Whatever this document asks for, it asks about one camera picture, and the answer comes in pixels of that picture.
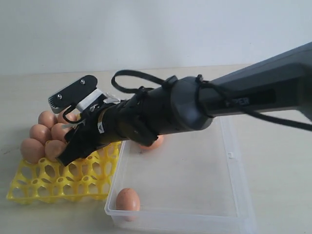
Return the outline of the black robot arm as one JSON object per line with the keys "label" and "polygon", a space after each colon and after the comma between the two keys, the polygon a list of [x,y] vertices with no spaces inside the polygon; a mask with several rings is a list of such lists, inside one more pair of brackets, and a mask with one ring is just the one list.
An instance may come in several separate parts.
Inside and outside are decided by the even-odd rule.
{"label": "black robot arm", "polygon": [[202,75],[165,80],[135,70],[115,76],[141,78],[157,88],[125,88],[112,78],[119,91],[131,94],[119,100],[97,88],[97,78],[86,75],[49,97],[56,114],[80,111],[70,121],[66,147],[57,156],[63,166],[113,142],[132,140],[151,146],[160,135],[200,131],[215,117],[247,114],[267,122],[310,131],[302,122],[272,117],[268,112],[298,110],[312,117],[312,45],[285,53],[206,81]]}

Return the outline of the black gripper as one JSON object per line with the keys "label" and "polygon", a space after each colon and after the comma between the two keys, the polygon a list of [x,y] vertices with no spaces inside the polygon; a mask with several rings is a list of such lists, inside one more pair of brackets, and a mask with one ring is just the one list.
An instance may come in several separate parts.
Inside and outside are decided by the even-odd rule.
{"label": "black gripper", "polygon": [[87,157],[112,142],[132,140],[151,146],[158,133],[149,129],[129,100],[94,111],[84,124],[77,126],[64,150],[56,157],[62,166]]}

